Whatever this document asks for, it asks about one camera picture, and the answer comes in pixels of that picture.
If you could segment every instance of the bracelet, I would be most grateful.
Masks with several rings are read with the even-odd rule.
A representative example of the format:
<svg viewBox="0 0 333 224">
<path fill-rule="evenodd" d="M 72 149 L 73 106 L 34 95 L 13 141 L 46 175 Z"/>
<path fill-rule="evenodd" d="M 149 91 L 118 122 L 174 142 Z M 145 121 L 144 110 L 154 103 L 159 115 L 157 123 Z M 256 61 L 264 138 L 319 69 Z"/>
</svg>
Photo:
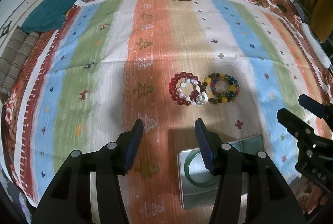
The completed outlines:
<svg viewBox="0 0 333 224">
<path fill-rule="evenodd" d="M 192 152 L 190 152 L 186 159 L 185 159 L 185 163 L 184 163 L 184 173 L 185 173 L 185 177 L 186 179 L 191 183 L 193 184 L 194 186 L 197 186 L 197 187 L 201 187 L 201 188 L 206 188 L 206 187 L 212 187 L 216 184 L 219 183 L 220 179 L 216 176 L 212 177 L 210 180 L 206 181 L 206 182 L 196 182 L 195 180 L 193 180 L 191 178 L 191 175 L 189 173 L 189 166 L 192 162 L 192 160 L 200 154 L 200 150 L 193 150 Z"/>
<path fill-rule="evenodd" d="M 184 78 L 184 82 L 179 84 L 179 87 L 176 88 L 178 80 Z M 195 87 L 195 90 L 192 91 L 191 95 L 186 95 L 183 93 L 182 88 L 186 87 L 186 84 L 192 84 Z M 208 102 L 208 96 L 206 91 L 201 91 L 201 82 L 198 81 L 198 77 L 194 76 L 192 73 L 181 72 L 179 74 L 175 74 L 173 78 L 171 78 L 171 82 L 169 83 L 169 93 L 171 94 L 171 98 L 173 101 L 176 101 L 180 106 L 202 106 L 203 104 Z"/>
<path fill-rule="evenodd" d="M 229 89 L 228 91 L 217 92 L 215 84 L 222 79 L 229 83 Z M 208 86 L 208 84 L 210 86 L 211 93 L 217 97 L 215 99 L 209 98 L 208 101 L 213 104 L 230 102 L 239 94 L 238 81 L 234 77 L 227 74 L 224 74 L 224 76 L 221 77 L 219 73 L 212 73 L 204 79 L 203 86 Z"/>
</svg>

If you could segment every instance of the bedsheet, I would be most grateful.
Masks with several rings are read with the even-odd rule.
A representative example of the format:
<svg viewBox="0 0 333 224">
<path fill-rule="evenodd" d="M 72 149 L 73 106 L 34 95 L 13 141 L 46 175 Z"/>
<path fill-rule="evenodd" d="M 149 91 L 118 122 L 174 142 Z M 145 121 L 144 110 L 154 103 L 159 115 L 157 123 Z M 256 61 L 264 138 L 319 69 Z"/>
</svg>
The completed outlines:
<svg viewBox="0 0 333 224">
<path fill-rule="evenodd" d="M 327 103 L 332 89 L 291 17 L 247 0 L 78 2 L 61 30 L 42 35 L 7 105 L 12 179 L 37 205 L 73 149 L 98 150 L 140 118 L 144 137 L 120 178 L 131 222 L 207 222 L 212 207 L 181 208 L 176 163 L 178 152 L 197 147 L 193 126 L 202 118 L 225 142 L 262 134 L 290 183 L 297 147 L 276 112 L 286 107 L 331 137 L 297 99 Z M 240 93 L 226 104 L 178 106 L 168 83 L 180 71 L 201 81 L 227 73 Z"/>
</svg>

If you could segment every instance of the green stripe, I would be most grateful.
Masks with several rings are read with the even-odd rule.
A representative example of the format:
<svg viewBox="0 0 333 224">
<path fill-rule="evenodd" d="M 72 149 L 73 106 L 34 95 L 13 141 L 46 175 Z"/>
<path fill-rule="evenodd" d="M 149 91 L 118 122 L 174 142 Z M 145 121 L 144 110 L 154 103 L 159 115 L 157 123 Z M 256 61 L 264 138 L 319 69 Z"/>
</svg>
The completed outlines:
<svg viewBox="0 0 333 224">
<path fill-rule="evenodd" d="M 261 45 L 271 58 L 286 108 L 299 118 L 304 119 L 304 111 L 298 103 L 299 94 L 297 92 L 296 85 L 289 74 L 289 70 L 279 56 L 278 51 L 275 49 L 273 43 L 269 40 L 263 29 L 257 24 L 257 21 L 254 19 L 253 15 L 245 8 L 245 6 L 236 2 L 231 3 L 237 9 L 238 13 L 248 24 L 251 30 L 257 35 L 261 42 Z"/>
<path fill-rule="evenodd" d="M 89 90 L 92 94 L 96 90 L 96 72 L 102 60 L 104 42 L 112 26 L 114 14 L 122 2 L 123 0 L 107 0 L 100 3 L 87 28 L 79 36 L 78 46 L 66 69 L 55 123 L 54 155 L 58 156 L 53 160 L 55 173 L 72 150 L 84 149 L 88 141 L 86 122 L 94 103 L 88 94 L 85 101 L 79 102 L 79 93 Z M 101 25 L 107 23 L 109 25 L 105 26 L 105 29 L 100 29 Z M 97 46 L 94 45 L 96 41 L 100 41 Z M 84 66 L 92 62 L 96 65 L 84 70 Z M 81 129 L 80 136 L 77 136 L 77 127 L 80 126 L 84 128 Z"/>
</svg>

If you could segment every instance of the screw head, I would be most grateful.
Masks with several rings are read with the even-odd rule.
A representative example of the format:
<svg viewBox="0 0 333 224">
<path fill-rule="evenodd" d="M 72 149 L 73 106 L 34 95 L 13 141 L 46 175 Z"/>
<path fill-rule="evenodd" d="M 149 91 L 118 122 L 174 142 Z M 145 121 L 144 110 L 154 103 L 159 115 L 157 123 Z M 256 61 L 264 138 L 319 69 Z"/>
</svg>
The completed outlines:
<svg viewBox="0 0 333 224">
<path fill-rule="evenodd" d="M 115 142 L 110 142 L 110 143 L 107 144 L 107 148 L 110 149 L 110 150 L 114 149 L 116 147 L 117 147 L 117 143 L 115 143 Z"/>
<path fill-rule="evenodd" d="M 306 155 L 311 158 L 313 155 L 313 152 L 311 150 L 307 150 Z"/>
<path fill-rule="evenodd" d="M 79 150 L 75 150 L 71 153 L 72 157 L 78 157 L 80 155 L 80 151 Z"/>
<path fill-rule="evenodd" d="M 265 158 L 267 156 L 267 154 L 265 152 L 260 151 L 260 152 L 258 152 L 258 156 L 260 158 Z"/>
<path fill-rule="evenodd" d="M 230 150 L 230 149 L 231 149 L 231 145 L 228 144 L 228 143 L 223 143 L 221 147 L 222 147 L 222 149 L 224 149 L 224 150 Z"/>
</svg>

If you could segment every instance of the striped pillow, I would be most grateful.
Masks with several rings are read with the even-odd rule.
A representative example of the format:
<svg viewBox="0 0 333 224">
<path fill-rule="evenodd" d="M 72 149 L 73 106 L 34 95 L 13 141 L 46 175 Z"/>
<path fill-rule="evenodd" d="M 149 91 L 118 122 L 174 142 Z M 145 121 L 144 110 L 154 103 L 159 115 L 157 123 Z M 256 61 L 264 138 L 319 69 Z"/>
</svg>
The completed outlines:
<svg viewBox="0 0 333 224">
<path fill-rule="evenodd" d="M 6 76 L 4 82 L 1 85 L 0 92 L 2 101 L 6 101 L 10 97 L 17 77 L 19 76 L 24 63 L 26 62 L 31 50 L 34 48 L 38 39 L 38 32 L 32 32 L 25 38 L 21 48 L 17 52 L 12 66 L 10 67 L 8 75 Z"/>
<path fill-rule="evenodd" d="M 20 27 L 16 27 L 12 36 L 10 37 L 3 53 L 0 57 L 0 85 L 2 85 L 7 74 L 9 73 L 10 66 L 16 57 L 27 33 L 23 32 Z"/>
</svg>

